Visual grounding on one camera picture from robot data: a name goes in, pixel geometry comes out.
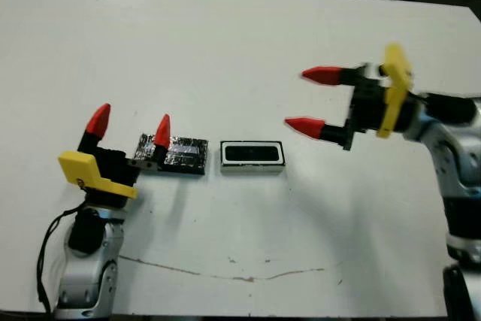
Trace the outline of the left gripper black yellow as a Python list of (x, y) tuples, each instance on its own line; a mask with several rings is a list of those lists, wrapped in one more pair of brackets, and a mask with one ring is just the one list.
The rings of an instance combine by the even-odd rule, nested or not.
[(85, 202), (94, 207), (122, 209), (138, 197), (135, 188), (142, 171), (160, 172), (170, 147), (171, 121), (165, 114), (153, 139), (152, 161), (129, 159), (118, 150), (98, 148), (107, 130), (110, 104), (99, 107), (86, 125), (78, 151), (65, 151), (59, 164), (66, 180), (85, 192)]

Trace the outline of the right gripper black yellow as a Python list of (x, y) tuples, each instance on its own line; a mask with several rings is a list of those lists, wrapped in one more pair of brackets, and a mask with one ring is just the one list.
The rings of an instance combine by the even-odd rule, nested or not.
[(289, 117), (284, 122), (310, 138), (329, 141), (349, 150), (356, 132), (374, 130), (379, 138), (393, 132), (404, 132), (414, 114), (418, 97), (412, 93), (412, 67), (401, 45), (385, 48), (380, 73), (390, 80), (383, 86), (380, 79), (365, 75), (366, 67), (339, 68), (318, 66), (301, 72), (301, 76), (326, 86), (352, 86), (349, 112), (343, 127), (328, 125), (310, 117)]

